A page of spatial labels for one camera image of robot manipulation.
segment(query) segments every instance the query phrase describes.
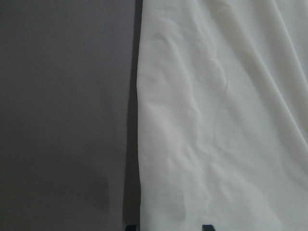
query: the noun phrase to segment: white fabric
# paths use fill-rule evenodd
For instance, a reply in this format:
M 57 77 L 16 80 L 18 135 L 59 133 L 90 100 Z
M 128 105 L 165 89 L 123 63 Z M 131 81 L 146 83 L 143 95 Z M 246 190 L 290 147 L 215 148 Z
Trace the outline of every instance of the white fabric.
M 143 0 L 141 231 L 308 231 L 308 2 Z

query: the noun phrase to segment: gray background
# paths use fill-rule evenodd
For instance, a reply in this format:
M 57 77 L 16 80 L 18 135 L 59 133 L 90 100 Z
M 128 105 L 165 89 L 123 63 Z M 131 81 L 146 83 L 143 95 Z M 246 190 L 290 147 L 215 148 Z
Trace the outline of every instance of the gray background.
M 0 1 L 0 230 L 139 222 L 141 0 Z

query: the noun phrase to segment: dark gray wall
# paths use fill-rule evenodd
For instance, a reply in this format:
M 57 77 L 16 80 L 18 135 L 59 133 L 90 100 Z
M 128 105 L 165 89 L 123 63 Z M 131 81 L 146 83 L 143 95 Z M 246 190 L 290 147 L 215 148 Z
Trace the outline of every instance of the dark gray wall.
M 139 221 L 141 1 L 0 1 L 0 230 Z

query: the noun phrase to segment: white sheet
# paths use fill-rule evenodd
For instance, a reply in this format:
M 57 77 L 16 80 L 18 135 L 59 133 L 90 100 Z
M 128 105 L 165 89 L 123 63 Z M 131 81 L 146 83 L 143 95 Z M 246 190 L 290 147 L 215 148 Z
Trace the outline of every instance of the white sheet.
M 143 0 L 141 231 L 308 230 L 308 2 Z

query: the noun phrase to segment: black object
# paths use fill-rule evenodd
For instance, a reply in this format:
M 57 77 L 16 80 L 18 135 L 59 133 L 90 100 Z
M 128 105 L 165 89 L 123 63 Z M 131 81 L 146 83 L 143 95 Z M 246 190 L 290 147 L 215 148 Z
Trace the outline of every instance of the black object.
M 213 225 L 203 225 L 202 231 L 215 231 L 215 228 Z
M 137 225 L 127 225 L 125 231 L 137 231 Z

